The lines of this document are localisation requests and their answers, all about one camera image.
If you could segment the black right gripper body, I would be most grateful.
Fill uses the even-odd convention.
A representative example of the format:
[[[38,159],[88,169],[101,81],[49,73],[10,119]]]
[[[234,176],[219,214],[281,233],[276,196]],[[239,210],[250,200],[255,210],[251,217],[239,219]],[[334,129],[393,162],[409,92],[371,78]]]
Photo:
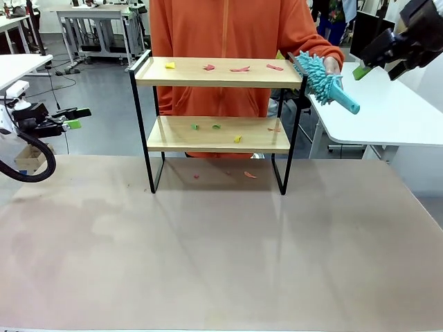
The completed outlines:
[[[442,16],[401,15],[392,37],[392,69],[424,68],[442,53]]]

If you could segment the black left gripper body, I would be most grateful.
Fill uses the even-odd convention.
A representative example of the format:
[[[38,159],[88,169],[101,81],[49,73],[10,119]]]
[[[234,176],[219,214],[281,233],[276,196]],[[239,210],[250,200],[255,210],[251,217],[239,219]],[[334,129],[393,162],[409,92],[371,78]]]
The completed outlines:
[[[62,135],[62,123],[52,118],[41,102],[32,103],[26,109],[14,110],[12,116],[20,131],[30,136]]]

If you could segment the person left hand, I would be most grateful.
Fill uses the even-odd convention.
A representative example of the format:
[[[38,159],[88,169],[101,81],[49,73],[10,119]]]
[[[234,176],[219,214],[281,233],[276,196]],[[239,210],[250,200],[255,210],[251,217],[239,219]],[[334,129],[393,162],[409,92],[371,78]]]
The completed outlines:
[[[342,63],[339,62],[335,57],[327,56],[323,60],[323,64],[325,66],[326,73],[328,75],[339,75],[339,86],[343,89],[343,82],[341,78],[341,66]]]

